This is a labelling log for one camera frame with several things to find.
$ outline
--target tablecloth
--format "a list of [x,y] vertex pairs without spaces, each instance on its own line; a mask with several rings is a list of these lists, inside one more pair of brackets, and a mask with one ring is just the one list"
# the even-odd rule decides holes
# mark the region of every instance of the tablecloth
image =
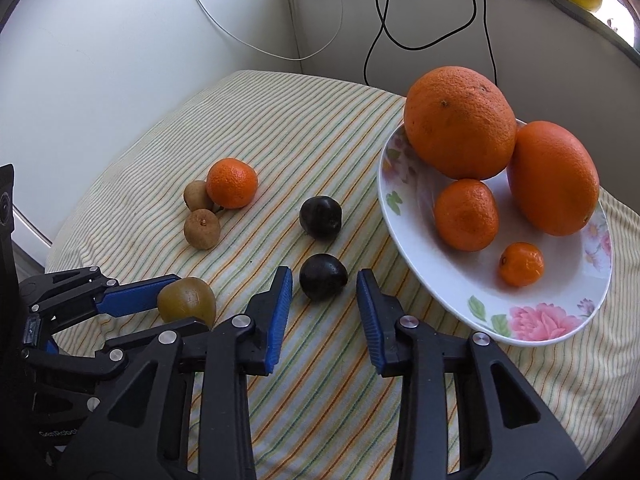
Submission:
[[[404,99],[354,83],[290,73],[238,72],[191,98],[143,135],[91,186],[55,240],[47,270],[99,265],[133,282],[174,272],[209,282],[218,321],[243,311],[266,290],[279,265],[295,278],[304,260],[331,253],[350,280],[334,300],[311,304],[294,278],[280,363],[268,378],[250,378],[248,397],[258,478],[388,478],[401,381],[382,379],[369,363],[356,307],[357,270],[373,268],[384,292],[437,330],[467,336],[417,281],[388,235],[376,197],[383,143],[402,117]],[[184,240],[182,190],[226,156],[253,166],[253,203],[220,213],[212,251]],[[331,243],[312,240],[298,223],[304,200],[325,194],[342,204],[344,226]],[[614,279],[593,322],[561,344],[504,347],[594,460],[640,394],[640,218],[602,191],[614,246]],[[156,310],[98,316],[58,335],[63,349],[92,355],[105,339],[157,326]],[[458,466],[452,378],[449,466]],[[197,469],[200,378],[190,431]],[[531,452],[535,452],[532,443]]]

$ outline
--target wall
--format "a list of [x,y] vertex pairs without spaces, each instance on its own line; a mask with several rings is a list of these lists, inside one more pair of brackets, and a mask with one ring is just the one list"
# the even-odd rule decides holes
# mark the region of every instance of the wall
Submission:
[[[303,61],[309,74],[363,82],[367,51],[380,28],[374,0],[343,0],[344,23],[325,51]],[[492,78],[479,16],[467,30],[421,52],[384,35],[369,63],[372,86],[406,94],[423,73],[462,65]],[[590,151],[602,185],[640,212],[640,68],[593,30],[547,0],[487,0],[498,85],[518,118],[549,120],[572,131]],[[296,0],[302,53],[335,31],[337,0]],[[420,45],[465,23],[471,0],[391,0],[388,28],[404,44]]]
[[[202,0],[264,50],[297,57],[287,0]],[[299,72],[211,25],[194,0],[21,0],[0,34],[0,164],[44,238],[102,170],[195,92],[242,69]],[[14,239],[43,262],[46,240]]]

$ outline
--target white plate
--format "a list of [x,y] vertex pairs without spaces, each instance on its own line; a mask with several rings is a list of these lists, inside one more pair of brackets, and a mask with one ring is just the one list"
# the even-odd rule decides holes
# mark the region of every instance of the white plate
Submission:
[[[611,280],[609,225],[600,203],[579,233],[550,236],[517,210],[503,171],[485,181],[500,213],[498,235],[484,250],[465,253],[445,245],[433,221],[433,202],[450,182],[415,155],[404,126],[386,142],[378,165],[382,212],[398,250],[433,296],[458,319],[508,344],[542,346],[583,329]],[[530,242],[543,253],[545,273],[533,285],[510,287],[497,275],[513,242]]]

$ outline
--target orange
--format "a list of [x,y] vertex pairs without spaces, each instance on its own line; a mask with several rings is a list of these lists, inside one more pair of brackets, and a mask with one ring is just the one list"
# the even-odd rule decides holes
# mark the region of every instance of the orange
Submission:
[[226,209],[246,206],[258,189],[254,168],[236,158],[217,161],[207,175],[207,194]]
[[498,234],[494,194],[479,180],[449,184],[433,206],[436,229],[444,242],[460,251],[479,251]]
[[436,170],[449,178],[484,180],[509,163],[516,117],[502,92],[483,75],[443,66],[409,90],[404,129],[418,156]]
[[533,244],[516,242],[508,246],[500,256],[498,273],[509,285],[531,285],[539,280],[544,272],[545,260]]
[[598,203],[598,172],[589,153],[562,126],[523,126],[507,168],[511,194],[538,229],[567,236],[582,229]]

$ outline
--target black plum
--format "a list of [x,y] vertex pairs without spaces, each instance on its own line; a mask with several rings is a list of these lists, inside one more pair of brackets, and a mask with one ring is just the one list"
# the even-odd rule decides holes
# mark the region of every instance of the black plum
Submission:
[[335,256],[314,254],[300,267],[300,287],[312,301],[328,300],[347,284],[347,269]]
[[342,227],[342,208],[330,196],[309,198],[300,208],[300,225],[316,240],[331,240]]

